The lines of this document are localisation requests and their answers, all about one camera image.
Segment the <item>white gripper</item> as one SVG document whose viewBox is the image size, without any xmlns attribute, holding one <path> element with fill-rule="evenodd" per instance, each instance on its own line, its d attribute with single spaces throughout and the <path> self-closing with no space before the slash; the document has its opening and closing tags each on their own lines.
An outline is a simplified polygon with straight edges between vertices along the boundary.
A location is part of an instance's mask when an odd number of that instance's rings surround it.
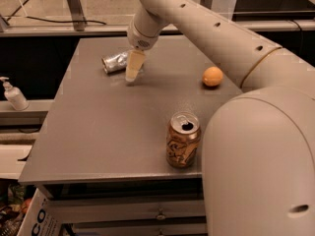
<svg viewBox="0 0 315 236">
<path fill-rule="evenodd" d="M 142 50 L 150 50 L 158 41 L 161 31 L 169 22 L 156 16 L 145 8 L 140 8 L 133 16 L 127 29 L 127 38 L 135 48 L 128 53 L 125 79 L 128 83 L 134 82 L 143 66 L 146 54 Z"/>
</svg>

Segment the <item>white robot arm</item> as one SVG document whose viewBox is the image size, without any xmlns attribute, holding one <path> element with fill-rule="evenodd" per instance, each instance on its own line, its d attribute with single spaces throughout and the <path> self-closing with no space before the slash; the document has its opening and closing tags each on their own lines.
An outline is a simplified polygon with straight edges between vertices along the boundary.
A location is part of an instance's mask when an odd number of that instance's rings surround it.
<svg viewBox="0 0 315 236">
<path fill-rule="evenodd" d="M 315 236 L 314 68 L 192 0 L 140 0 L 130 44 L 152 48 L 177 27 L 241 88 L 204 132 L 210 236 Z"/>
</svg>

